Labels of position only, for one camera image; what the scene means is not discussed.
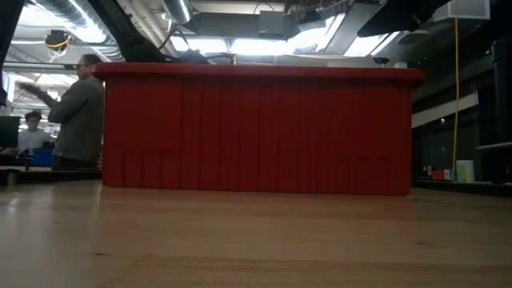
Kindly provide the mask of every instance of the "gray jacket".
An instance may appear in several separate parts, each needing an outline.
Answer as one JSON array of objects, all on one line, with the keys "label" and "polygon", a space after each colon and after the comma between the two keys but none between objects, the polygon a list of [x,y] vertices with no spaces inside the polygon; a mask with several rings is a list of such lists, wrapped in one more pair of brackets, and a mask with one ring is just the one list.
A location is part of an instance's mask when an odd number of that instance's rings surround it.
[{"label": "gray jacket", "polygon": [[103,136],[103,83],[89,77],[76,81],[54,106],[48,120],[61,123],[53,155],[96,161]]}]

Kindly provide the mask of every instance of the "person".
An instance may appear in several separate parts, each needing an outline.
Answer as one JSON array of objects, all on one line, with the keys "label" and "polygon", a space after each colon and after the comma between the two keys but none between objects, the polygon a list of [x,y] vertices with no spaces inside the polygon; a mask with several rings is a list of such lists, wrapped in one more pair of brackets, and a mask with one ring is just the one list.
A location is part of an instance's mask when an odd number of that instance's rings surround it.
[{"label": "person", "polygon": [[51,142],[51,136],[47,132],[38,128],[42,116],[37,111],[25,114],[27,128],[18,134],[18,148],[7,148],[2,153],[20,155],[31,149],[38,149],[45,142]]},{"label": "person", "polygon": [[48,105],[48,121],[61,124],[52,170],[97,168],[102,146],[105,89],[92,72],[93,66],[101,61],[96,54],[83,55],[77,64],[78,80],[62,95],[60,102],[37,86],[22,86]]}]

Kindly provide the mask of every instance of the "red plastic bin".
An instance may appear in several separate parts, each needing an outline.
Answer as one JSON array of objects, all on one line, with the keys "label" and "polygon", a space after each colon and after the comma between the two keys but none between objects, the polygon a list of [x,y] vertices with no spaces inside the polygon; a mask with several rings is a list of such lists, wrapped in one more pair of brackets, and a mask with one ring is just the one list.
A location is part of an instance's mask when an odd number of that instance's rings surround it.
[{"label": "red plastic bin", "polygon": [[149,63],[106,80],[103,184],[406,195],[419,70]]}]

